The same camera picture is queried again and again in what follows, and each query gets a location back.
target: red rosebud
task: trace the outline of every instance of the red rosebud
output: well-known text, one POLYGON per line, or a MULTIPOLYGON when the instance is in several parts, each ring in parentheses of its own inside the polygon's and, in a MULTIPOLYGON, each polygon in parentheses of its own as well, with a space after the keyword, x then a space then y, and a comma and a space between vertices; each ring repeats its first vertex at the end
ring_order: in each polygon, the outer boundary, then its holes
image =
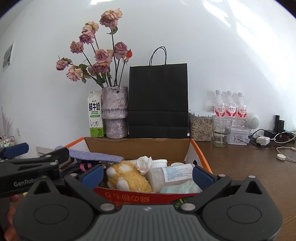
POLYGON ((127 51, 127 53, 126 53, 126 58, 129 59, 129 58, 131 58, 132 56, 133 56, 133 53, 132 53, 132 51, 131 51, 131 49, 130 49, 130 50, 127 51))

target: textured vase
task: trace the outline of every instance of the textured vase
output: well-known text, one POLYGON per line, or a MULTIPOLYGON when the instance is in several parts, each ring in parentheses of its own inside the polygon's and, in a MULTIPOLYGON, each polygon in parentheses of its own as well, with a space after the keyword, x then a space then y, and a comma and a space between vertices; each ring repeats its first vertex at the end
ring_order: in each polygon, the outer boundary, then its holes
POLYGON ((106 120, 128 116, 128 88, 126 86, 102 89, 102 117, 106 120))
POLYGON ((105 120, 108 138, 120 139, 128 135, 126 119, 105 120))

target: milk carton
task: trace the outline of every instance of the milk carton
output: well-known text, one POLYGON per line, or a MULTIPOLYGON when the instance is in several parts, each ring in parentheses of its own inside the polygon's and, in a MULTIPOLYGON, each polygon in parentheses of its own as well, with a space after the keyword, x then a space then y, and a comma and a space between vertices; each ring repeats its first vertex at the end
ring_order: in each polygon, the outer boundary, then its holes
POLYGON ((91 91, 87 98, 89 104, 89 129, 91 137, 103 137, 102 91, 91 91))

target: light green package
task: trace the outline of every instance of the light green package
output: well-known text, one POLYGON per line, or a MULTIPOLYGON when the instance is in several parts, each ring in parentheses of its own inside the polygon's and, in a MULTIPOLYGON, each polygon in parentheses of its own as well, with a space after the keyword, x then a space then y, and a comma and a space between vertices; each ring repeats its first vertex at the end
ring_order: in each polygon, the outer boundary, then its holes
POLYGON ((160 193, 200 193, 202 190, 193 180, 187 181, 180 185, 165 186, 161 189, 160 193))

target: wooden table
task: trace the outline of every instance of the wooden table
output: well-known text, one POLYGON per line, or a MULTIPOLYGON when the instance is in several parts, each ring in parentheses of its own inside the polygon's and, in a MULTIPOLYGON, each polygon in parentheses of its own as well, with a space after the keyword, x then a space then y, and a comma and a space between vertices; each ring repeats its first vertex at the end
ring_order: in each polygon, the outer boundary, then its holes
MULTIPOLYGON (((274 147, 228 145, 219 148, 210 142, 197 144, 215 175, 227 174, 237 180, 248 175, 258 177, 283 215, 276 241, 296 240, 296 163, 278 160, 274 147)), ((296 160, 296 152, 288 149, 281 152, 296 160)))

